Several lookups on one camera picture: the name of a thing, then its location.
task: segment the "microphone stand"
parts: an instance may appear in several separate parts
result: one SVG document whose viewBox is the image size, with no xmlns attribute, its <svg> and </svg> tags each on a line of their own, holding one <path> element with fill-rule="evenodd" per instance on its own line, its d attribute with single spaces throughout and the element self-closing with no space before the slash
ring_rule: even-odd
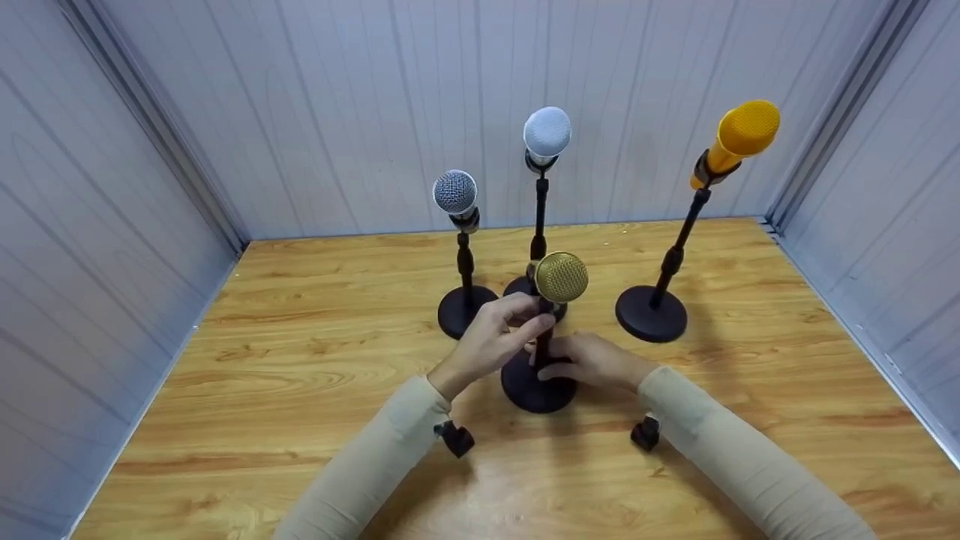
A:
<svg viewBox="0 0 960 540">
<path fill-rule="evenodd" d="M 537 178 L 537 223 L 534 226 L 534 236 L 530 240 L 530 262 L 527 263 L 527 270 L 523 276 L 507 284 L 507 288 L 503 290 L 503 296 L 515 292 L 523 292 L 531 296 L 537 296 L 537 287 L 534 285 L 533 278 L 534 265 L 538 260 L 546 257 L 546 236 L 543 235 L 543 222 L 546 216 L 546 193 L 550 189 L 550 181 L 546 178 L 546 171 L 550 170 L 550 167 L 557 162 L 558 157 L 559 156 L 554 156 L 546 164 L 540 165 L 530 157 L 529 149 L 523 156 L 527 168 L 540 175 L 540 177 Z M 566 315 L 566 304 L 558 304 L 557 306 L 553 314 L 559 323 Z"/>
<path fill-rule="evenodd" d="M 496 293 L 485 286 L 473 284 L 473 253 L 470 251 L 470 235 L 466 232 L 477 224 L 464 223 L 450 217 L 454 225 L 460 228 L 457 234 L 457 271 L 461 285 L 446 293 L 437 307 L 437 322 L 446 335 L 454 339 L 463 337 L 467 327 L 473 322 L 480 306 L 496 300 Z"/>
<path fill-rule="evenodd" d="M 686 331 L 686 308 L 679 298 L 674 296 L 666 287 L 670 280 L 680 271 L 684 263 L 684 245 L 693 230 L 693 224 L 700 215 L 707 201 L 710 200 L 710 186 L 719 184 L 728 175 L 740 167 L 738 163 L 730 170 L 716 173 L 707 165 L 708 150 L 701 154 L 693 168 L 693 174 L 703 184 L 693 195 L 690 210 L 677 235 L 677 241 L 667 250 L 660 264 L 660 278 L 656 286 L 633 286 L 620 293 L 616 299 L 613 312 L 616 320 L 633 337 L 638 337 L 651 343 L 666 343 L 673 341 Z"/>
<path fill-rule="evenodd" d="M 533 284 L 534 295 L 539 296 L 537 286 Z M 540 314 L 556 313 L 556 304 L 540 297 Z M 550 339 L 553 329 L 537 338 L 534 365 L 530 365 L 530 354 L 520 349 L 500 370 L 500 385 L 510 401 L 527 412 L 546 414 L 558 411 L 573 401 L 577 393 L 577 381 L 567 378 L 540 380 L 537 373 L 544 367 L 557 362 L 569 362 L 567 357 L 550 356 Z"/>
</svg>

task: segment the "yellow microphone grille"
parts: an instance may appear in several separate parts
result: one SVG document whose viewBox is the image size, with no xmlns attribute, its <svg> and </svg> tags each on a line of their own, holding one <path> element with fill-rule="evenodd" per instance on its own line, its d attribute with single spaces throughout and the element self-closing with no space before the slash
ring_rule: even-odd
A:
<svg viewBox="0 0 960 540">
<path fill-rule="evenodd" d="M 761 99 L 730 110 L 717 127 L 717 141 L 731 154 L 753 156 L 766 150 L 780 127 L 777 106 Z"/>
<path fill-rule="evenodd" d="M 555 252 L 542 258 L 534 269 L 540 295 L 557 304 L 571 302 L 587 290 L 587 266 L 573 254 Z"/>
</svg>

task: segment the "wood grain surface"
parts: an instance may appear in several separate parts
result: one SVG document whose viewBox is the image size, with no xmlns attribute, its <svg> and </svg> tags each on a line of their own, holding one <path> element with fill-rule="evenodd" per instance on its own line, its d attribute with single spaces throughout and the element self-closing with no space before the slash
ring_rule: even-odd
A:
<svg viewBox="0 0 960 540">
<path fill-rule="evenodd" d="M 883 538 L 960 537 L 960 476 L 753 220 L 697 224 L 673 290 L 689 328 L 633 339 L 617 295 L 656 280 L 679 224 L 552 227 L 590 287 L 558 326 L 669 364 L 763 431 Z M 530 229 L 473 236 L 476 281 L 523 270 Z M 266 538 L 317 471 L 407 378 L 454 345 L 436 307 L 459 284 L 455 233 L 254 242 L 89 508 L 75 538 Z M 497 376 L 452 416 L 370 538 L 724 538 L 753 525 L 669 444 L 628 438 L 629 395 L 514 408 Z"/>
</svg>

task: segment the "silver microphone grille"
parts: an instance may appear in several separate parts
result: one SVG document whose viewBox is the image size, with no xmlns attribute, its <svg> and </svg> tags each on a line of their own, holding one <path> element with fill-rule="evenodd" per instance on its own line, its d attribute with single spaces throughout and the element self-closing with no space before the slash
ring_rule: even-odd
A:
<svg viewBox="0 0 960 540">
<path fill-rule="evenodd" d="M 559 107 L 544 107 L 523 124 L 523 142 L 532 154 L 553 158 L 570 142 L 570 117 Z"/>
<path fill-rule="evenodd" d="M 433 202 L 448 214 L 467 212 L 473 208 L 476 198 L 477 182 L 464 171 L 446 171 L 433 183 Z"/>
</svg>

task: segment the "white microphone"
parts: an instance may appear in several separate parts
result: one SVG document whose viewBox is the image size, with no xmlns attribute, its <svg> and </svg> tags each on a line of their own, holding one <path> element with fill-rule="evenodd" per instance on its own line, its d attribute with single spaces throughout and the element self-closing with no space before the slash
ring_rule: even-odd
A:
<svg viewBox="0 0 960 540">
<path fill-rule="evenodd" d="M 480 226 L 476 200 L 477 182 L 465 171 L 446 171 L 433 183 L 433 202 L 449 214 L 457 229 L 467 234 L 476 232 Z"/>
<path fill-rule="evenodd" d="M 543 167 L 570 143 L 570 117 L 559 107 L 544 107 L 523 124 L 523 142 L 530 160 Z"/>
</svg>

